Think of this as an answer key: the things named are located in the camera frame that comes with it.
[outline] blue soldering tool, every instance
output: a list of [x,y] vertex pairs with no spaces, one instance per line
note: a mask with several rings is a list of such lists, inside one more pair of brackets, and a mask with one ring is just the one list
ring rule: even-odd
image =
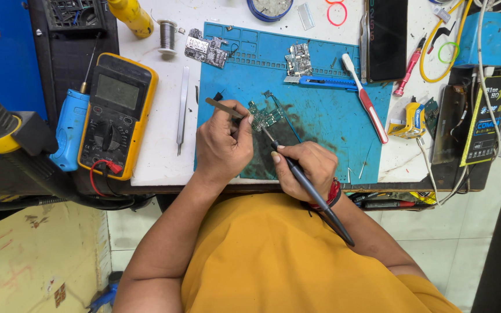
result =
[[57,164],[62,170],[71,172],[79,168],[77,157],[79,156],[80,141],[82,139],[82,130],[86,119],[86,110],[90,95],[86,94],[88,73],[92,66],[96,45],[101,33],[96,36],[96,44],[90,57],[88,70],[80,91],[73,89],[67,90],[67,97],[63,101],[59,122],[57,122],[56,138],[59,149],[56,153],[50,155],[50,160]]

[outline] circuit board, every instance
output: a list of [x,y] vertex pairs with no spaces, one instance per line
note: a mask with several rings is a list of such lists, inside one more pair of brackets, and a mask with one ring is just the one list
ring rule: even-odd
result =
[[221,46],[228,43],[227,40],[219,37],[212,37],[212,40],[204,39],[202,32],[193,28],[186,39],[185,55],[200,62],[223,68],[228,52],[222,50]]
[[438,116],[440,115],[440,108],[434,98],[430,98],[425,104],[425,120],[426,128],[433,139],[436,138],[436,126],[438,125]]
[[301,43],[289,47],[286,55],[288,76],[312,76],[311,57],[308,53],[308,44]]
[[274,125],[276,122],[280,121],[285,117],[285,112],[282,108],[277,108],[272,112],[268,112],[266,109],[258,110],[254,102],[249,102],[249,112],[254,115],[254,121],[252,122],[252,129],[255,132],[261,132],[261,125],[268,128]]

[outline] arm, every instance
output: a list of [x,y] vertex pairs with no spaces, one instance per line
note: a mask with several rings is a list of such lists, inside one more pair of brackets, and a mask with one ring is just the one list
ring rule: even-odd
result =
[[222,103],[246,117],[240,126],[216,109],[197,130],[197,169],[177,199],[144,235],[117,289],[114,313],[181,312],[181,279],[200,223],[227,183],[253,157],[252,123],[239,102]]
[[[337,168],[337,157],[334,153],[310,141],[295,146],[279,146],[278,153],[272,153],[275,170],[283,191],[296,199],[312,203],[312,198],[301,187],[289,170],[286,160],[279,154],[298,160],[303,167],[304,174],[324,196],[324,199],[328,199]],[[413,274],[427,279],[413,258],[397,244],[390,234],[352,203],[348,197],[342,195],[332,210],[355,241],[355,246],[349,247],[352,251],[379,260],[395,275]]]

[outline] white desk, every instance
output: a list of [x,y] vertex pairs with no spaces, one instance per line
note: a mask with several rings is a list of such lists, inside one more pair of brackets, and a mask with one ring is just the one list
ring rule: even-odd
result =
[[[155,69],[160,76],[139,160],[131,179],[131,185],[136,186],[184,185],[193,173],[198,115],[194,86],[199,85],[200,62],[185,57],[184,54],[185,41],[191,28],[198,28],[202,31],[204,22],[210,21],[260,31],[358,45],[360,19],[364,12],[362,1],[345,1],[348,11],[347,21],[342,26],[336,27],[331,25],[326,18],[329,4],[324,1],[311,0],[308,4],[316,26],[305,31],[297,10],[299,5],[305,3],[304,0],[295,0],[291,10],[280,21],[274,23],[262,22],[255,18],[249,11],[246,1],[243,0],[176,0],[175,2],[139,0],[139,2],[154,19],[172,19],[186,32],[175,34],[177,55],[168,56],[157,52],[160,47],[159,25],[154,24],[154,33],[150,37],[137,39],[125,24],[117,22],[121,55]],[[407,42],[409,57],[413,54],[420,38],[426,32],[430,32],[439,20],[431,12],[433,5],[427,0],[409,1],[408,32],[410,35]],[[461,10],[456,10],[452,14],[448,27],[451,26],[454,18],[458,17],[459,12]],[[343,9],[340,6],[334,6],[330,11],[330,17],[336,23],[341,21],[344,17]],[[445,71],[447,65],[438,60],[437,49],[446,41],[455,41],[457,30],[458,27],[454,27],[452,38],[442,36],[436,41],[435,51],[426,58],[425,72],[428,77],[437,77]],[[449,60],[451,49],[444,48],[444,50],[446,51],[442,51],[442,58]],[[184,144],[181,156],[177,156],[177,121],[184,66],[190,67],[188,109]],[[421,78],[417,64],[405,88],[404,96],[392,97],[388,121],[392,118],[405,118],[404,107],[410,102],[411,96],[416,96],[420,103],[425,103],[430,97],[440,102],[441,90],[448,83],[448,79],[449,77],[446,77],[438,83],[427,83]],[[432,144],[428,133],[425,134],[424,140],[429,146]],[[378,182],[420,181],[426,175],[426,165],[416,141],[390,137],[390,142],[382,147]],[[241,178],[231,181],[231,183],[238,184],[271,182]]]

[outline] blue power supply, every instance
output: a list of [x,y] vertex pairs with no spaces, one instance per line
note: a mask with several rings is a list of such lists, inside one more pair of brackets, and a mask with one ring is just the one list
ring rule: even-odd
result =
[[66,172],[79,168],[77,157],[89,99],[90,95],[69,89],[61,107],[56,131],[59,150],[50,159]]
[[[480,12],[465,19],[459,55],[454,68],[474,68],[479,65],[477,55],[477,28]],[[501,66],[501,13],[485,12],[481,40],[483,65]]]

